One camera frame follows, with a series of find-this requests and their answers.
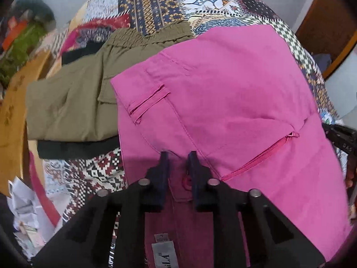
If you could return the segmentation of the pink pants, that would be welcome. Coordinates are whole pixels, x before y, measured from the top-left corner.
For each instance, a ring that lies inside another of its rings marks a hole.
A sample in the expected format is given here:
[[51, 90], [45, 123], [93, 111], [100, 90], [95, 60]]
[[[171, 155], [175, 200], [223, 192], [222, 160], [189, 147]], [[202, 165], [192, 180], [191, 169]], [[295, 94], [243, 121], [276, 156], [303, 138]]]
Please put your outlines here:
[[270, 25], [214, 27], [111, 79], [125, 175], [170, 160], [165, 208], [145, 219], [150, 267], [167, 234], [179, 267], [212, 267], [212, 215], [196, 213], [186, 160], [259, 189], [330, 260], [351, 227], [339, 160], [291, 51]]

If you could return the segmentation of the pile of white papers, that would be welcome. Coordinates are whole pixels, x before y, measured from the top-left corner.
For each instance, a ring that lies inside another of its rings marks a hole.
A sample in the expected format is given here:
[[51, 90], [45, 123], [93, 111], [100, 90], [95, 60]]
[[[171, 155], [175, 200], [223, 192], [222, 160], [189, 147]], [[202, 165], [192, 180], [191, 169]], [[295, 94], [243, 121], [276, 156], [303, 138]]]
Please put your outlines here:
[[37, 193], [16, 177], [8, 181], [7, 204], [14, 215], [15, 239], [30, 260], [62, 227], [68, 195]]

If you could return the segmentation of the patchwork patterned bedspread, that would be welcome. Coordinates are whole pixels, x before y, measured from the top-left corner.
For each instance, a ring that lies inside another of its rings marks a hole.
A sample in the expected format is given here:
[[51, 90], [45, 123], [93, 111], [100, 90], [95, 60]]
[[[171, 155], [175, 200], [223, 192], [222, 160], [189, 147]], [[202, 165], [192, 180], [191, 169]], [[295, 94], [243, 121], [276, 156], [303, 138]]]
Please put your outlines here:
[[[148, 36], [171, 22], [185, 20], [195, 36], [215, 27], [270, 25], [285, 40], [326, 122], [337, 117], [317, 63], [291, 28], [262, 0], [88, 0], [78, 22], [62, 45], [63, 52], [84, 48], [89, 41], [106, 42], [119, 28], [131, 28]], [[66, 187], [70, 200], [62, 214], [66, 223], [101, 187], [124, 187], [119, 165], [120, 147], [91, 159], [43, 159], [53, 182]]]

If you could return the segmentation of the black folded garment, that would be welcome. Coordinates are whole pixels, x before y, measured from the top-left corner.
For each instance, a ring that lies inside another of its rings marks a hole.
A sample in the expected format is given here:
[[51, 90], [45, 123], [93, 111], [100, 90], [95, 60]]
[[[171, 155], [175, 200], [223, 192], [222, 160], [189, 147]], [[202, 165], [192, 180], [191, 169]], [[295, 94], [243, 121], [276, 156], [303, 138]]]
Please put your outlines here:
[[[89, 41], [84, 48], [65, 51], [62, 54], [62, 66], [68, 65], [78, 59], [96, 54], [104, 45], [104, 42]], [[98, 142], [60, 142], [39, 140], [37, 153], [41, 159], [50, 160], [74, 160], [91, 159], [106, 154], [120, 147], [119, 136], [113, 136]]]

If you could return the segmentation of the wooden door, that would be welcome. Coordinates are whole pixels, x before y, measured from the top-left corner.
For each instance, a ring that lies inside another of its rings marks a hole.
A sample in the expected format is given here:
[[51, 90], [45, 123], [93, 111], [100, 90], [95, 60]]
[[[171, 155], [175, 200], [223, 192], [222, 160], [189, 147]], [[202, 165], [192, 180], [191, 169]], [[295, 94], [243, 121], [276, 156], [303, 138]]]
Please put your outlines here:
[[332, 63], [322, 72], [328, 79], [356, 47], [356, 18], [343, 0], [313, 0], [297, 30], [311, 54], [329, 54]]

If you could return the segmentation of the wooden lap desk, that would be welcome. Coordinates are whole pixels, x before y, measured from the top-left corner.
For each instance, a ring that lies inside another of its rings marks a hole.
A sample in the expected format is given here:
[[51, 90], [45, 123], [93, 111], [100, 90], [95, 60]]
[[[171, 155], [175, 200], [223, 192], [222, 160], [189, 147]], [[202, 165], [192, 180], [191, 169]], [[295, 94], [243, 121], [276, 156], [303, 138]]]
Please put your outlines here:
[[51, 51], [41, 51], [10, 80], [1, 106], [1, 194], [10, 196], [9, 182], [26, 184], [29, 176], [25, 94], [28, 84], [42, 79], [53, 61]]

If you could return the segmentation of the olive green shorts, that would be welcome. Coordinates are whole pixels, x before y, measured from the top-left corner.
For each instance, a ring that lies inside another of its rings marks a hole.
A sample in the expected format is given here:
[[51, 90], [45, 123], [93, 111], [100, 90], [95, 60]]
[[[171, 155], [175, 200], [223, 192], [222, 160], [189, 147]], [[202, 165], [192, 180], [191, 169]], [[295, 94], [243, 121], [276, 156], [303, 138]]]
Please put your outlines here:
[[185, 20], [171, 22], [148, 36], [131, 28], [117, 29], [95, 54], [28, 85], [28, 139], [97, 142], [116, 136], [117, 103], [110, 79], [193, 37]]

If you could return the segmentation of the green storage bin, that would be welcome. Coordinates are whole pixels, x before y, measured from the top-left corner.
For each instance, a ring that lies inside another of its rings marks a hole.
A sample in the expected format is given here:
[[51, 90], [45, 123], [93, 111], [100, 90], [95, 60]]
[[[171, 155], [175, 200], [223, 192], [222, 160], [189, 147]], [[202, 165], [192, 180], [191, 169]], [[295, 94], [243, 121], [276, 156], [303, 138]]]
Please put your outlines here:
[[40, 39], [47, 34], [39, 22], [28, 22], [26, 29], [1, 56], [1, 84], [7, 88], [12, 76], [29, 60]]

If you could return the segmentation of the orange box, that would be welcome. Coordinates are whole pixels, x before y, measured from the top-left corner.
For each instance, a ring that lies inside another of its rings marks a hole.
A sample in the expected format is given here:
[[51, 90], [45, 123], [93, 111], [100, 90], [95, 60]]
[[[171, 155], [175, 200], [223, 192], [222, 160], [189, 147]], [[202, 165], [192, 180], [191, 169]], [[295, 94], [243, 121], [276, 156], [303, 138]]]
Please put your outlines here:
[[5, 51], [10, 48], [13, 41], [26, 29], [27, 24], [27, 21], [21, 21], [12, 30], [10, 30], [2, 43], [2, 47]]

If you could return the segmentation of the grey neck pillow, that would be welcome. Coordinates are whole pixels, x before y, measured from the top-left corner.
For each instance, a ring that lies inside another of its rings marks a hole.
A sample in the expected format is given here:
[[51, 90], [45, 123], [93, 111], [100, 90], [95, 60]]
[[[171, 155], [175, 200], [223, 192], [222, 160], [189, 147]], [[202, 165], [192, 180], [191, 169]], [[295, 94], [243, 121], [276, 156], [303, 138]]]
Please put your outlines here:
[[42, 23], [54, 20], [52, 9], [43, 0], [16, 0], [11, 9], [11, 17], [20, 18], [28, 13], [30, 20], [36, 20]]

